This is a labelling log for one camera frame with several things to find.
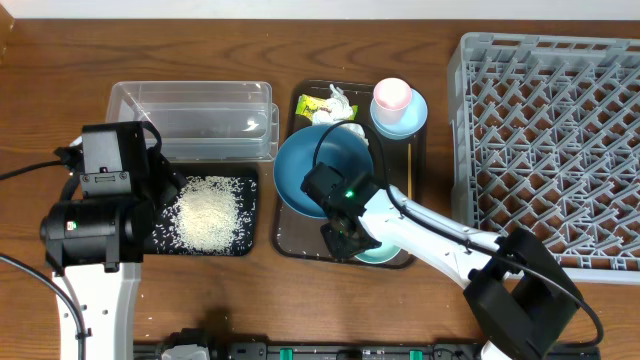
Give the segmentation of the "mint green bowl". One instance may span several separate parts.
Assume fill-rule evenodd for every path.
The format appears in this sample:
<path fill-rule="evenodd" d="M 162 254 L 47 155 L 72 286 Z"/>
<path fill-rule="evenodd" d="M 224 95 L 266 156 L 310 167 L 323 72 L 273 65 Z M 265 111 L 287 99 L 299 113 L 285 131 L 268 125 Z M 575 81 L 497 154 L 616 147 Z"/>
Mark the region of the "mint green bowl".
<path fill-rule="evenodd" d="M 400 253 L 401 249 L 392 244 L 382 244 L 378 248 L 366 250 L 355 258 L 367 264 L 383 264 L 389 262 Z"/>

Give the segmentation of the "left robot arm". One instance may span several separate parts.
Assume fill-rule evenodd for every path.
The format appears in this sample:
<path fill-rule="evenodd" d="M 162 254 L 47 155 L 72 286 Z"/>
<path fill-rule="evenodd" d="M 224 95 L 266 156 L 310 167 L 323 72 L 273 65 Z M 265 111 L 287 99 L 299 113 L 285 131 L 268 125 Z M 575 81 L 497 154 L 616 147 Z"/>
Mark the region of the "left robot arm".
<path fill-rule="evenodd" d="M 144 242 L 186 183 L 148 121 L 86 125 L 55 155 L 71 172 L 40 237 L 63 359 L 131 359 Z"/>

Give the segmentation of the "dark blue plate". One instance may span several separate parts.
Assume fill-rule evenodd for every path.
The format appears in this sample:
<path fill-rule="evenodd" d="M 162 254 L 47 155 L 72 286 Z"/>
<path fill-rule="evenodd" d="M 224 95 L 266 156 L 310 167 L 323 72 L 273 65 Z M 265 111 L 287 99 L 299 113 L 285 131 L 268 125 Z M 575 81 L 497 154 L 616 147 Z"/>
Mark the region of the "dark blue plate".
<path fill-rule="evenodd" d="M 282 145 L 274 163 L 274 182 L 281 199 L 295 212 L 315 219 L 325 219 L 325 213 L 301 190 L 301 184 L 312 169 L 314 151 L 328 128 L 328 125 L 314 125 L 293 133 Z M 317 162 L 335 168 L 348 179 L 361 173 L 374 173 L 368 146 L 343 126 L 332 130 L 324 139 Z"/>

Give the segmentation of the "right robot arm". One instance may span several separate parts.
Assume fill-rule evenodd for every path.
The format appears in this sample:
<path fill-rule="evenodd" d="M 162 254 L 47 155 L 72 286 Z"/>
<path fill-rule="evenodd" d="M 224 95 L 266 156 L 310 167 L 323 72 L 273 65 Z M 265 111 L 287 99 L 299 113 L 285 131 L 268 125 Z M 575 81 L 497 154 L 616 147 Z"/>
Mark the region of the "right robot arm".
<path fill-rule="evenodd" d="M 536 236 L 470 228 L 431 211 L 370 174 L 347 179 L 319 163 L 301 190 L 328 218 L 330 253 L 351 257 L 391 244 L 454 281 L 488 338 L 484 359 L 544 359 L 583 297 Z"/>

